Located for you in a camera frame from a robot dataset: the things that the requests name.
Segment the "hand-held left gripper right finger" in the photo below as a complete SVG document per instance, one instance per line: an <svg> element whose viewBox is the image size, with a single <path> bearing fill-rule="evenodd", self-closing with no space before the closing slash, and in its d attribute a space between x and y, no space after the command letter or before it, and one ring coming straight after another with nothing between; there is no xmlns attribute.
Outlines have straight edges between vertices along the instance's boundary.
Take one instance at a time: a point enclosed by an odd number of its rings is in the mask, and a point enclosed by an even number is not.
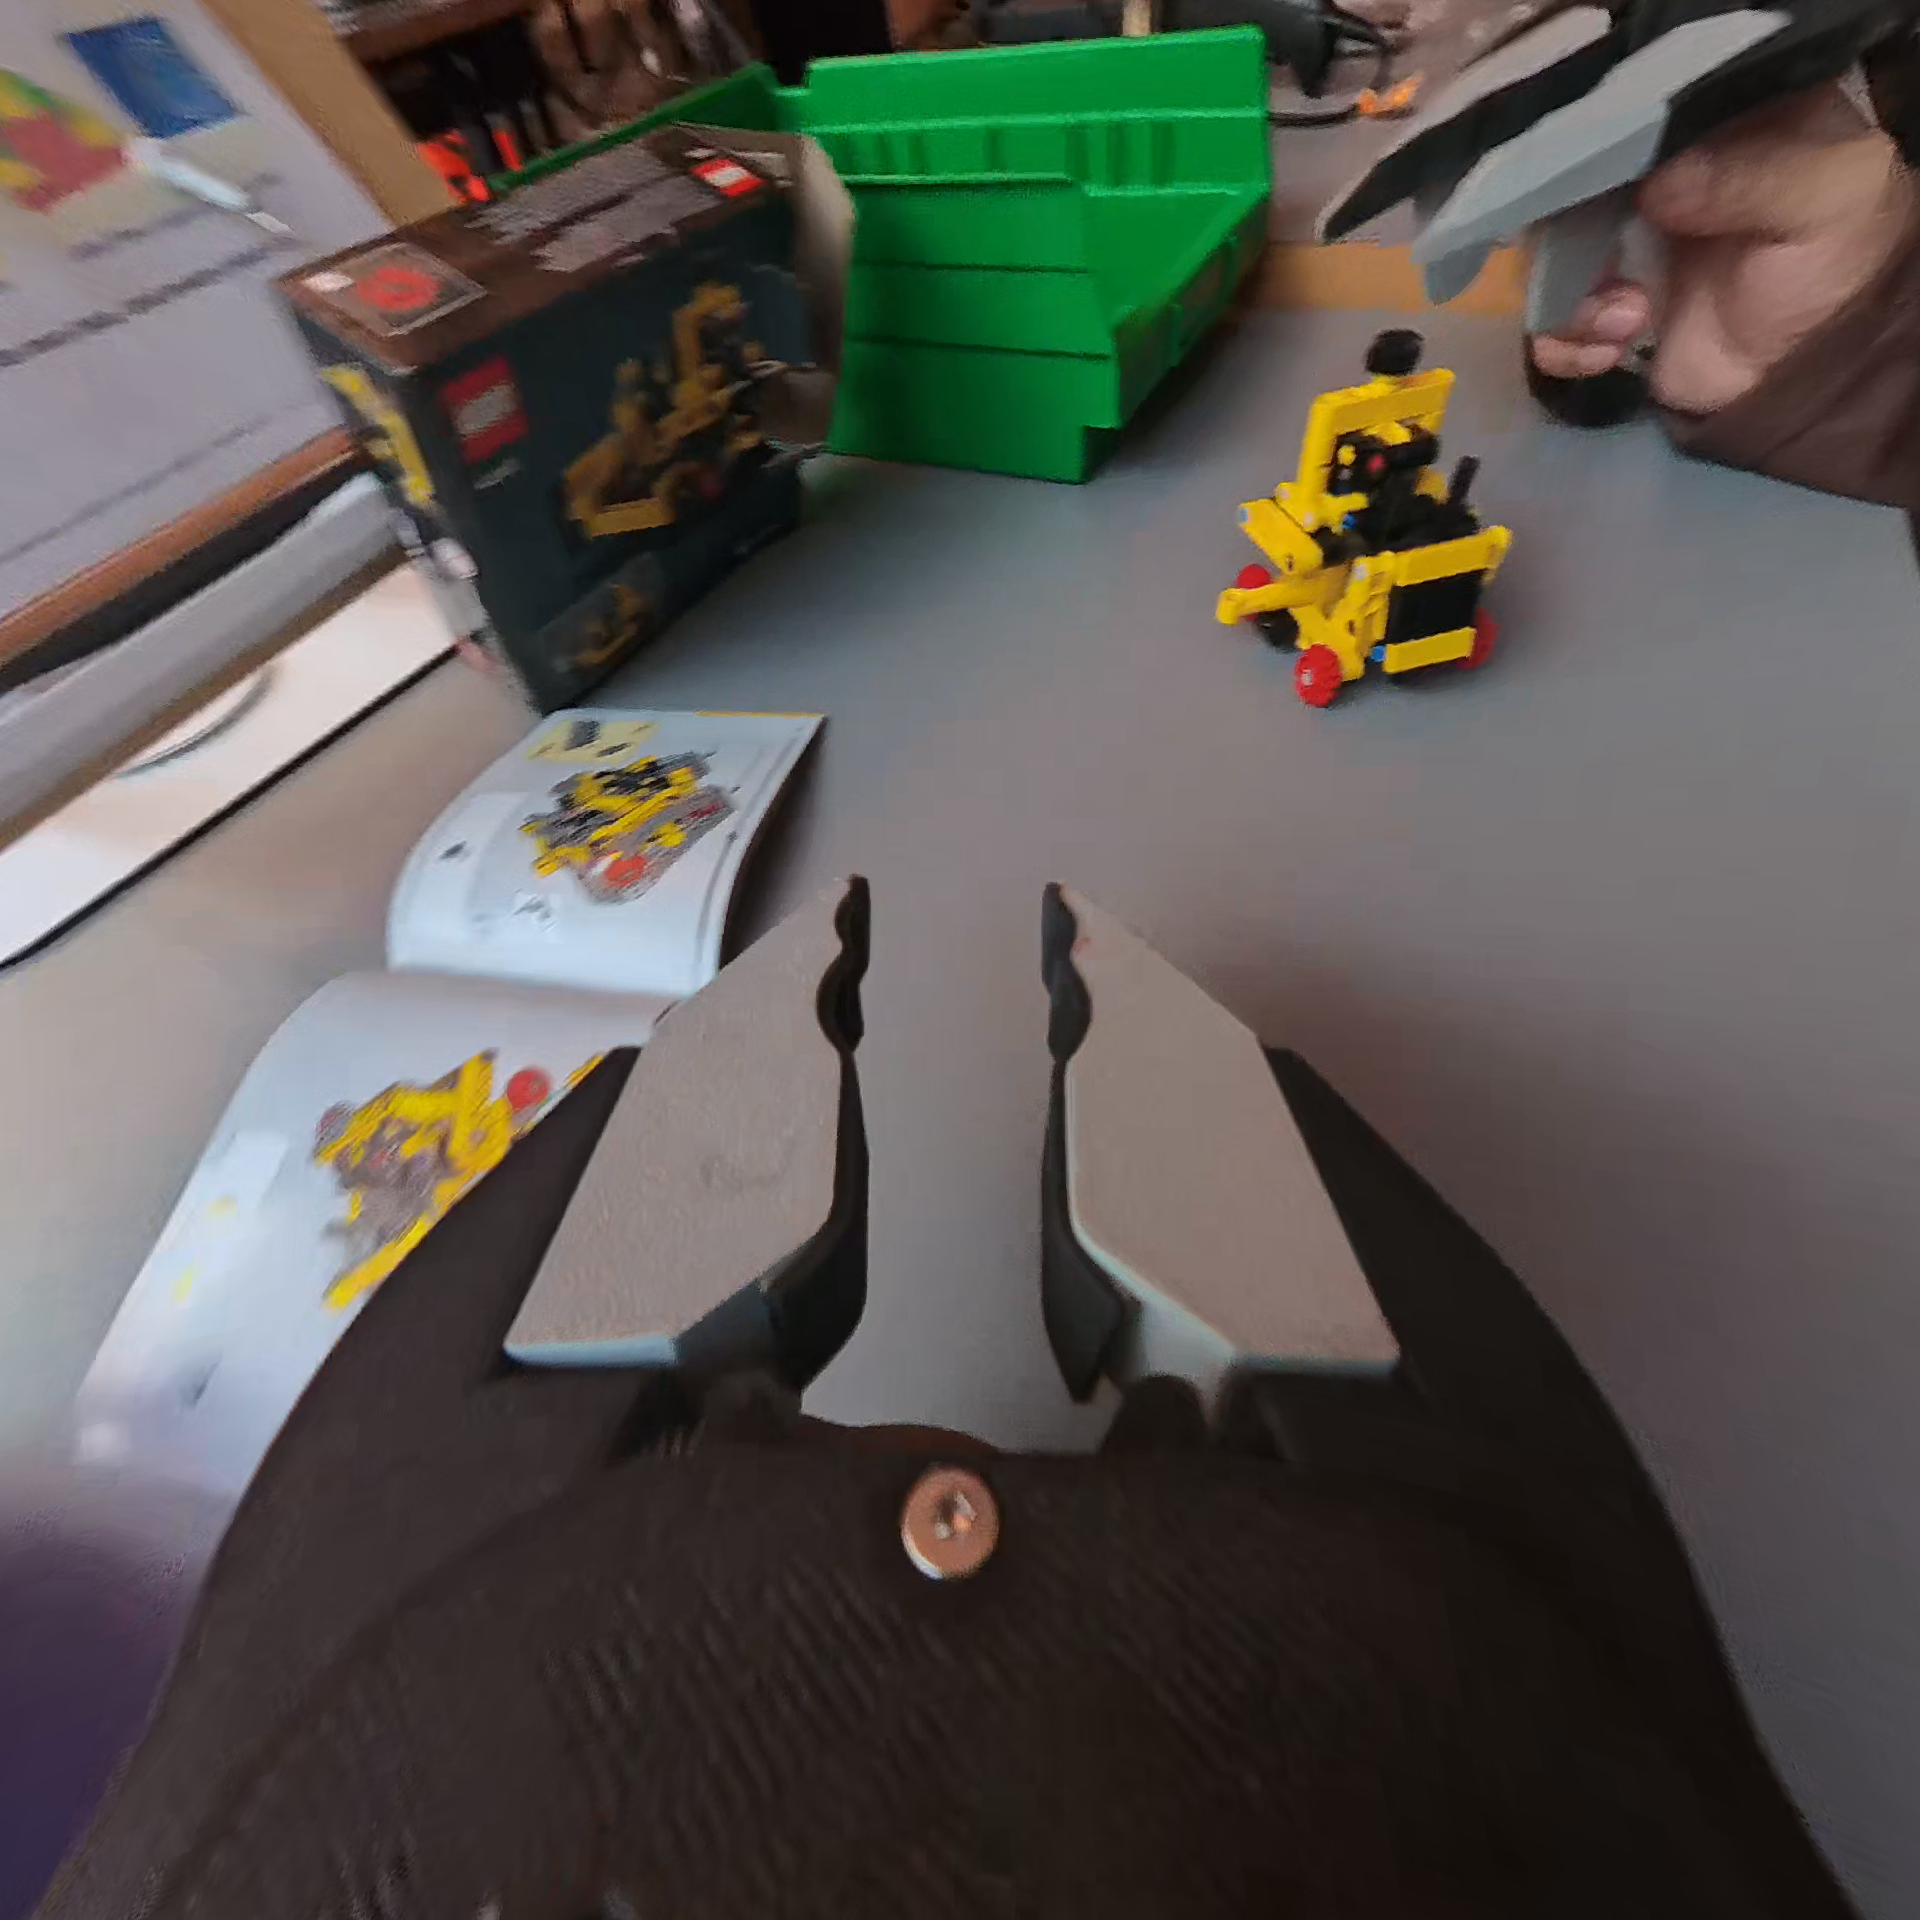
<svg viewBox="0 0 1920 1920"><path fill-rule="evenodd" d="M1255 1029L1060 883L1040 971L1040 1303L1070 1398L1387 1382L1401 1343Z"/></svg>

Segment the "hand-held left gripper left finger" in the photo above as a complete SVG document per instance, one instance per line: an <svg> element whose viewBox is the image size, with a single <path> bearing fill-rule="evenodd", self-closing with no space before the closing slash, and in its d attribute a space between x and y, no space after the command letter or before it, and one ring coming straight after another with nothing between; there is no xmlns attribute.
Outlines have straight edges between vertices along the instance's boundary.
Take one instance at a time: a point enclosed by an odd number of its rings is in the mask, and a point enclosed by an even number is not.
<svg viewBox="0 0 1920 1920"><path fill-rule="evenodd" d="M803 1391L870 1289L873 892L847 875L662 1018L505 1337L542 1369Z"/></svg>

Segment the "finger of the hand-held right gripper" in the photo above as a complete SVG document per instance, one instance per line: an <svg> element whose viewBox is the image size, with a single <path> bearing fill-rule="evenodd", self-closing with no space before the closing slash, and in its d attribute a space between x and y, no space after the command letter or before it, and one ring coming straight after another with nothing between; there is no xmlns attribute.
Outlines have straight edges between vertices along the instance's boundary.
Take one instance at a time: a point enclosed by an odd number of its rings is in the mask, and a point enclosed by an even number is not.
<svg viewBox="0 0 1920 1920"><path fill-rule="evenodd" d="M1336 244L1409 203L1432 219L1468 174L1510 140L1583 99L1614 65L1616 17L1564 5L1464 66L1316 217Z"/></svg>
<svg viewBox="0 0 1920 1920"><path fill-rule="evenodd" d="M1585 95L1497 141L1415 241L1432 303L1456 299L1483 260L1532 234L1528 329L1564 329L1616 260L1632 189L1658 161L1678 94L1787 25L1779 9L1700 17L1611 66Z"/></svg>

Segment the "yellow black lego vehicle model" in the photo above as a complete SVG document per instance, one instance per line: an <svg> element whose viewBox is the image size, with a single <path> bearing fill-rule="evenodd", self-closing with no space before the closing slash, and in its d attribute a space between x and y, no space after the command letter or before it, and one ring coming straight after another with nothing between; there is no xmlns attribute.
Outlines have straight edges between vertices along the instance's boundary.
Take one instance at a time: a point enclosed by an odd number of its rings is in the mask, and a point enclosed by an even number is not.
<svg viewBox="0 0 1920 1920"><path fill-rule="evenodd" d="M1486 594L1511 531L1481 507L1481 462L1450 457L1456 374L1411 327L1378 332L1360 377L1321 391L1291 475L1236 507L1250 557L1215 619L1290 661L1316 711L1370 678L1481 668L1497 644Z"/></svg>

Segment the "open lego instruction booklet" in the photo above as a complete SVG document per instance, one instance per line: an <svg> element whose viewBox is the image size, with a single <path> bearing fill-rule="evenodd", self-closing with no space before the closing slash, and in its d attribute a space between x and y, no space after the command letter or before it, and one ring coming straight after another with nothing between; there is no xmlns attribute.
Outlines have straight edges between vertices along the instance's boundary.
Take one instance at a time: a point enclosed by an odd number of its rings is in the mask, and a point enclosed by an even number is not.
<svg viewBox="0 0 1920 1920"><path fill-rule="evenodd" d="M368 1295L722 967L818 711L546 716L424 830L385 963L238 1084L71 1418L79 1467L236 1497Z"/></svg>

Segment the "dark lego set box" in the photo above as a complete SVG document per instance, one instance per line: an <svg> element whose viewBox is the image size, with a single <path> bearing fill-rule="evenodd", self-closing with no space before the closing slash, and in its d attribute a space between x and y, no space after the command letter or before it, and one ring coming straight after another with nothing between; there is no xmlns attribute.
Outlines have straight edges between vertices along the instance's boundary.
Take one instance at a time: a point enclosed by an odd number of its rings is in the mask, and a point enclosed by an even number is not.
<svg viewBox="0 0 1920 1920"><path fill-rule="evenodd" d="M818 141L663 124L278 278L406 553L536 711L799 525L854 221Z"/></svg>

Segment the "person's right hand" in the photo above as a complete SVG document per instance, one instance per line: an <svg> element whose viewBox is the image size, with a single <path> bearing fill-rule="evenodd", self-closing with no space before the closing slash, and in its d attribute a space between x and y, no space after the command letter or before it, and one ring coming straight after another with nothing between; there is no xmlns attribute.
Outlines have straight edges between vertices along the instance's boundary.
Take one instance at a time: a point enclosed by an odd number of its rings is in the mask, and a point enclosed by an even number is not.
<svg viewBox="0 0 1920 1920"><path fill-rule="evenodd" d="M1756 110L1639 185L1658 284L1600 278L1528 340L1539 377L1586 379L1650 348L1652 399L1683 418L1753 393L1904 249L1915 179L1844 84Z"/></svg>

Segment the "green plastic bin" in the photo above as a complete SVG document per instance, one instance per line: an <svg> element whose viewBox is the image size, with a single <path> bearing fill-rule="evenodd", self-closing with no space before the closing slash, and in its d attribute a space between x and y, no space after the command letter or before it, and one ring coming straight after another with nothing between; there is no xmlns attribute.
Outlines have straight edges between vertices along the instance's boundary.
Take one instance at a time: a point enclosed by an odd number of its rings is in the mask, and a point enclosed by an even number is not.
<svg viewBox="0 0 1920 1920"><path fill-rule="evenodd" d="M1267 113L1249 25L751 65L491 188L672 124L814 140L856 210L831 447L1079 484L1258 267Z"/></svg>

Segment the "pale grey page holder bar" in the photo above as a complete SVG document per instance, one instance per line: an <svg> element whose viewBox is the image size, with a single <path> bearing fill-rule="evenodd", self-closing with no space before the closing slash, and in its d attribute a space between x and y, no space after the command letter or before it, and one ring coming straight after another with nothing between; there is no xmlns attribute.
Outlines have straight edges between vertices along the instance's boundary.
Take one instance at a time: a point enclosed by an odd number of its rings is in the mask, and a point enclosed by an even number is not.
<svg viewBox="0 0 1920 1920"><path fill-rule="evenodd" d="M385 494L378 481L354 475L260 553L154 621L4 693L4 841L274 661L398 562Z"/></svg>

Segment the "wooden document stand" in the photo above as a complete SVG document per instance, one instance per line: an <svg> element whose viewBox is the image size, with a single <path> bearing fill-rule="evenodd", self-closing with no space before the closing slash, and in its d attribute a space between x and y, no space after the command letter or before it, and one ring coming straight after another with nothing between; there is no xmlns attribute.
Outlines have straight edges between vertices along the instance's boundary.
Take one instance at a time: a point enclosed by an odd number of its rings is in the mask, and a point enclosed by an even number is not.
<svg viewBox="0 0 1920 1920"><path fill-rule="evenodd" d="M42 670L27 661L40 655L64 663L119 642L292 533L364 470L360 445L340 428L302 443L7 612L4 673L32 676Z"/></svg>

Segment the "printed instruction sheet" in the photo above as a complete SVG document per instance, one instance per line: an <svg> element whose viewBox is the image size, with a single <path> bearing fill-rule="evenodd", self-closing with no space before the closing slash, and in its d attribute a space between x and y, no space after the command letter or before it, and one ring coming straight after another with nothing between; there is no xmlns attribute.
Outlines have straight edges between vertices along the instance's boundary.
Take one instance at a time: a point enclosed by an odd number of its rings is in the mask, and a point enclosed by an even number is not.
<svg viewBox="0 0 1920 1920"><path fill-rule="evenodd" d="M335 425L274 284L385 230L202 5L3 5L4 615ZM147 179L164 141L296 228Z"/></svg>

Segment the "red black tool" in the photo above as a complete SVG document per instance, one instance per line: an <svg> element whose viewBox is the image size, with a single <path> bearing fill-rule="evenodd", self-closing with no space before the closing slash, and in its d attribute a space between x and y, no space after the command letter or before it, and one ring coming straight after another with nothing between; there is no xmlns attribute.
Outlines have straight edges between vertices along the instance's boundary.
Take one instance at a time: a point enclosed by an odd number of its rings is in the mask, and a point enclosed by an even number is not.
<svg viewBox="0 0 1920 1920"><path fill-rule="evenodd" d="M468 206L499 198L503 183L538 156L502 114L482 116L479 132L488 138L482 147L491 153L491 162L472 143L466 127L444 127L414 141L418 158L450 197Z"/></svg>

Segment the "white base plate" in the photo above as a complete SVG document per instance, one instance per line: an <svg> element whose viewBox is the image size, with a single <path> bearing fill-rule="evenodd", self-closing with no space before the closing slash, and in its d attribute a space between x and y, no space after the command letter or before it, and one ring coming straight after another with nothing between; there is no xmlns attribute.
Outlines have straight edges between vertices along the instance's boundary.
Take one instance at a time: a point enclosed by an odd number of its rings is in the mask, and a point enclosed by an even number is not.
<svg viewBox="0 0 1920 1920"><path fill-rule="evenodd" d="M450 649L427 586L398 566L11 837L3 853L4 970L418 683Z"/></svg>

